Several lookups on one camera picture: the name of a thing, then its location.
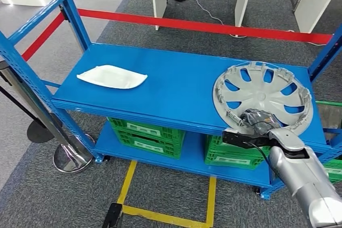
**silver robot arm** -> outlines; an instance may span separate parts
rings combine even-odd
[[[342,199],[310,147],[284,128],[273,129],[269,137],[279,145],[271,148],[270,164],[297,198],[310,228],[342,228]]]

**robotic arm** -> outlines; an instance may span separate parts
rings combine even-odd
[[[317,156],[293,132],[275,128],[264,136],[251,136],[228,130],[223,138],[243,148],[272,146],[270,165],[297,198],[310,228],[342,228],[342,199]]]

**blue metal shelf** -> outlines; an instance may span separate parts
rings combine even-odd
[[[56,107],[74,111],[220,135],[227,125],[213,104],[214,83],[227,67],[243,62],[246,60],[91,44],[52,102]],[[99,87],[76,78],[77,74],[106,64],[149,77],[130,90]],[[278,66],[293,72],[313,95],[306,67]],[[325,143],[315,99],[313,102],[314,117],[300,138],[314,151],[325,152],[330,147]]]
[[[205,176],[217,176],[218,178],[254,186],[270,187],[270,171],[266,161],[262,162],[255,170],[209,166],[205,164],[204,140],[204,135],[187,132],[183,144],[180,159],[176,160],[121,144],[110,124],[106,122],[97,140],[94,150],[104,155],[137,160],[165,168]]]
[[[54,84],[43,83],[14,45],[57,6],[72,25],[84,54],[52,96],[44,83]],[[340,51],[342,26],[309,68],[278,64],[291,71],[311,92],[314,116],[300,138],[315,152],[322,153],[320,156],[322,162],[342,154],[342,133],[331,140],[331,146],[325,143],[311,83]],[[102,161],[103,154],[109,154],[197,174],[215,175],[260,186],[264,198],[283,186],[279,179],[270,182],[270,170],[264,162],[255,170],[207,166],[204,163],[199,133],[220,135],[226,127],[214,107],[211,91],[214,81],[230,66],[247,60],[91,43],[73,0],[53,0],[10,38],[0,32],[0,54],[97,161]],[[77,74],[106,64],[147,74],[149,77],[142,85],[131,90],[99,87],[76,78]],[[105,125],[97,144],[94,146],[65,109],[190,132],[186,137],[180,160],[121,145],[108,124]]]

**green plastic crate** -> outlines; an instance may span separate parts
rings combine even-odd
[[[181,147],[185,135],[185,132],[182,131],[182,138],[180,140],[172,142],[137,135],[136,133],[131,133],[128,129],[113,130],[118,136],[119,140],[124,145],[132,146],[174,159],[179,159],[180,157]]]
[[[254,158],[243,155],[208,152],[205,163],[214,166],[229,166],[235,168],[255,169],[263,162],[263,158]]]
[[[257,153],[251,150],[254,149],[243,149],[223,144],[220,136],[208,135],[205,142],[205,163],[215,166],[255,169],[264,160],[258,150],[256,150]],[[265,154],[269,154],[270,147],[263,150]]]
[[[222,141],[222,136],[208,135],[207,144],[208,144],[209,149],[214,152],[227,152],[236,155],[248,155],[257,158],[263,158],[260,151],[255,148],[244,149],[242,147],[223,143]],[[270,147],[263,146],[260,147],[260,149],[267,156],[268,154],[270,154]]]
[[[323,164],[324,168],[329,174],[331,183],[340,182],[342,180],[342,158],[331,160]]]
[[[168,141],[181,141],[184,135],[183,130],[161,127],[159,125],[143,124],[134,121],[126,121],[107,118],[114,129],[125,129],[137,135],[148,136],[155,139],[162,139]]]

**yellow floor tape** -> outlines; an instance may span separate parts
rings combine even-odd
[[[123,206],[122,210],[125,214],[132,215],[132,216],[141,216],[147,218],[149,220],[159,221],[167,224],[174,224],[182,227],[189,227],[189,228],[209,228],[210,226],[206,223],[201,223],[198,221],[188,220],[180,217],[175,216],[168,216],[165,214],[156,213],[149,210],[134,208],[130,206]]]
[[[209,227],[214,226],[214,213],[215,211],[215,196],[216,196],[216,177],[210,177],[207,206],[207,224],[209,225]]]
[[[128,192],[131,181],[134,174],[135,168],[137,166],[136,160],[131,161],[128,170],[127,171],[126,177],[122,184],[120,195],[117,203],[122,204],[125,202],[127,193]],[[211,177],[209,181],[209,190],[208,195],[208,207],[207,207],[207,222],[202,223],[199,221],[193,221],[189,219],[184,219],[180,217],[169,216],[160,213],[156,213],[149,210],[134,208],[130,206],[122,206],[122,210],[125,214],[132,215],[132,216],[142,216],[149,220],[159,221],[167,224],[174,224],[182,227],[189,227],[189,228],[211,228],[214,226],[214,212],[215,207],[215,194],[216,194],[216,177]]]
[[[122,204],[125,202],[127,193],[128,192],[129,185],[131,185],[131,181],[134,174],[135,167],[137,166],[137,160],[131,161],[128,170],[127,171],[126,178],[125,178],[124,183],[122,184],[122,188],[121,189],[120,195],[117,203]]]

